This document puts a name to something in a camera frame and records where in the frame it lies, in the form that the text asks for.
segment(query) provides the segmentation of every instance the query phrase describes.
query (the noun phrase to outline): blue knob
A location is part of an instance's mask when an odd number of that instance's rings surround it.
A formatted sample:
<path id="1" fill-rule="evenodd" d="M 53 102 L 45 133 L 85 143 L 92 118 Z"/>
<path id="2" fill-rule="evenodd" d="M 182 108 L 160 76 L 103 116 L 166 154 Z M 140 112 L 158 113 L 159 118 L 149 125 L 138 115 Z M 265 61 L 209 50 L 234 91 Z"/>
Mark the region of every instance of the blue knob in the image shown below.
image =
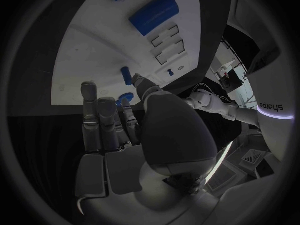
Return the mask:
<path id="1" fill-rule="evenodd" d="M 172 72 L 171 69 L 169 69 L 168 72 L 169 72 L 170 76 L 173 76 L 173 75 L 174 75 L 174 72 Z"/>

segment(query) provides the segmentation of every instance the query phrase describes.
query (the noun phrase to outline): vent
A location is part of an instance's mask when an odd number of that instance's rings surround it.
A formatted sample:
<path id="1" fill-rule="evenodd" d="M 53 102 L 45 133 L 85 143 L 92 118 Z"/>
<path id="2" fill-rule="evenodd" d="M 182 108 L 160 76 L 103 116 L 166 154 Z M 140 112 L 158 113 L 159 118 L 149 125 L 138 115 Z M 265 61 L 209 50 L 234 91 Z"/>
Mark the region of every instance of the vent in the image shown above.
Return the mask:
<path id="1" fill-rule="evenodd" d="M 261 151 L 251 149 L 241 160 L 248 162 L 250 164 L 255 164 L 259 160 L 261 155 L 262 155 Z"/>
<path id="2" fill-rule="evenodd" d="M 236 173 L 229 169 L 224 164 L 221 164 L 215 174 L 211 177 L 207 185 L 212 191 L 221 188 L 223 185 L 231 181 L 235 177 Z"/>

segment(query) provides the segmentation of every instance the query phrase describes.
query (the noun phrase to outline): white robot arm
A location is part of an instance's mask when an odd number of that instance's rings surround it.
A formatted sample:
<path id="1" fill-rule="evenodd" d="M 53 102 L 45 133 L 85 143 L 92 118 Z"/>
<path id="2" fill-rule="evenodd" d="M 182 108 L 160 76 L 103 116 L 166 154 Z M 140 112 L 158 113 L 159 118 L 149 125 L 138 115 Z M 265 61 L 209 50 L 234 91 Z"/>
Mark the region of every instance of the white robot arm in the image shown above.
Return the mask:
<path id="1" fill-rule="evenodd" d="M 217 95 L 206 90 L 198 89 L 197 92 L 193 92 L 185 99 L 185 102 L 193 109 L 202 110 L 211 114 L 220 114 L 227 120 L 238 120 L 246 124 L 254 125 L 260 129 L 256 110 L 240 108 L 235 103 L 224 103 Z"/>

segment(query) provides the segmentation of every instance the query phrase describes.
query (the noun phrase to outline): led light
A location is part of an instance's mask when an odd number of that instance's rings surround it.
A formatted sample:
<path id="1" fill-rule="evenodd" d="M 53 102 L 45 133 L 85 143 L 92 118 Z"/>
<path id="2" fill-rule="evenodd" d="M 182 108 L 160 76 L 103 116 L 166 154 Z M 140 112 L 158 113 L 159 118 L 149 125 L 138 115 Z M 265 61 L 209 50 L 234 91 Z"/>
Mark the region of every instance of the led light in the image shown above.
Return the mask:
<path id="1" fill-rule="evenodd" d="M 283 120 L 294 119 L 294 116 L 275 116 L 275 115 L 268 114 L 268 113 L 262 111 L 259 106 L 257 106 L 257 111 L 262 115 L 265 115 L 267 117 L 274 118 L 274 119 L 283 119 Z"/>
<path id="2" fill-rule="evenodd" d="M 209 180 L 213 177 L 213 175 L 216 173 L 218 168 L 221 166 L 221 163 L 224 161 L 224 159 L 225 159 L 226 155 L 228 154 L 229 149 L 231 148 L 232 144 L 233 144 L 233 141 L 231 143 L 229 143 L 229 145 L 226 147 L 226 149 L 225 149 L 224 153 L 222 154 L 221 158 L 216 163 L 216 165 L 214 166 L 214 168 L 212 169 L 210 174 L 208 174 L 208 176 L 206 177 L 205 184 L 207 184 L 209 182 Z"/>

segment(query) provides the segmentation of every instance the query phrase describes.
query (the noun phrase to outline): purple light strip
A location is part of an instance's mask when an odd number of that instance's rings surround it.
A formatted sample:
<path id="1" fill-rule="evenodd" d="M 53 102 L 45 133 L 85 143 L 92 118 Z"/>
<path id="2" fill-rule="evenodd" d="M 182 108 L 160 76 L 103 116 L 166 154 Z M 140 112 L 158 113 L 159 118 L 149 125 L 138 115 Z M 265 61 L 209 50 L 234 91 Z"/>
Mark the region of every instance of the purple light strip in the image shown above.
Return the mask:
<path id="1" fill-rule="evenodd" d="M 265 115 L 267 117 L 274 118 L 274 119 L 282 119 L 282 120 L 294 119 L 294 116 L 275 116 L 275 115 L 268 114 L 268 113 L 262 111 L 259 106 L 257 106 L 257 111 L 262 115 Z"/>

